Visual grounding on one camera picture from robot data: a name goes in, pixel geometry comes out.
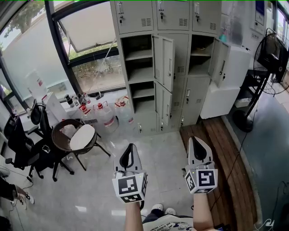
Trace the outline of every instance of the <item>foot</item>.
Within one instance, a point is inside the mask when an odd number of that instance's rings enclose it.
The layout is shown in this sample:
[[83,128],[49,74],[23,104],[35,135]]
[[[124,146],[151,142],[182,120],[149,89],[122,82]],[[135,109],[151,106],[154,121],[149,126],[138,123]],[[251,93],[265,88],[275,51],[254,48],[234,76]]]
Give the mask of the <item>foot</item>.
[[155,204],[153,207],[152,207],[152,210],[154,209],[159,209],[161,211],[163,211],[163,205],[162,204]]
[[167,208],[167,210],[164,212],[165,215],[171,214],[176,215],[176,211],[173,208]]
[[31,196],[30,193],[26,193],[25,197],[26,197],[26,199],[28,199],[30,201],[31,204],[35,203],[34,198],[33,198],[33,196]]
[[22,195],[19,196],[19,201],[23,205],[24,209],[27,209],[27,205],[25,203],[25,198]]

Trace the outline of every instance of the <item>person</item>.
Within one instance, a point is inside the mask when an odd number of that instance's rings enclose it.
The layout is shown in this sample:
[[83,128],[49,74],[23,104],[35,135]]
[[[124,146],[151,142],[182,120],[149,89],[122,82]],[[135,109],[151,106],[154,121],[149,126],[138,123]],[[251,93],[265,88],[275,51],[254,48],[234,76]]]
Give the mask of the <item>person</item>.
[[30,193],[26,193],[23,189],[17,185],[11,185],[0,177],[0,197],[8,199],[12,204],[16,204],[14,200],[19,200],[20,203],[27,209],[25,199],[27,199],[31,204],[34,204],[34,198]]
[[207,194],[194,194],[193,217],[176,216],[173,208],[163,212],[163,205],[156,204],[142,222],[140,204],[126,204],[125,231],[214,231]]

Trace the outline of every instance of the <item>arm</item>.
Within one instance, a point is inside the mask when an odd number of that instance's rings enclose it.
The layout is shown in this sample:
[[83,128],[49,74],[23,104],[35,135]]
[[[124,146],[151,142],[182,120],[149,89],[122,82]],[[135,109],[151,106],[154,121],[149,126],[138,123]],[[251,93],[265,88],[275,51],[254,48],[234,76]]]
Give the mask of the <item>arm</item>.
[[126,229],[125,231],[143,231],[140,216],[140,203],[126,204]]
[[207,194],[194,194],[194,228],[198,231],[214,230]]

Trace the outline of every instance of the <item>fan base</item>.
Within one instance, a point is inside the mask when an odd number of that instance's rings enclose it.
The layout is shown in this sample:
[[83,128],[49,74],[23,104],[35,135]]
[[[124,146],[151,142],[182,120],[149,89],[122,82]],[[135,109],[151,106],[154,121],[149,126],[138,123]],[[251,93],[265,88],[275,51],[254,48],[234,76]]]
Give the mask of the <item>fan base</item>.
[[246,117],[246,113],[242,110],[237,110],[233,113],[233,121],[243,132],[251,132],[253,130],[253,120],[250,116]]

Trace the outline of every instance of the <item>blue floor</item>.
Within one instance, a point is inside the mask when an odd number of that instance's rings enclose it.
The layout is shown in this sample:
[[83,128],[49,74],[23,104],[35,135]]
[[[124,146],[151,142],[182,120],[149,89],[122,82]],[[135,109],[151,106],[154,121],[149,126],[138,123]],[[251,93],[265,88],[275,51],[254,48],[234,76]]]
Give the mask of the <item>blue floor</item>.
[[[232,111],[228,115],[228,120],[239,141],[242,142],[245,133],[234,124]],[[253,131],[248,133],[243,150],[255,176],[265,221],[272,216],[279,183],[282,180],[289,182],[289,114],[272,95],[262,94]],[[280,187],[274,215],[275,230],[280,223],[283,205],[289,203],[289,195],[283,195],[283,188]]]

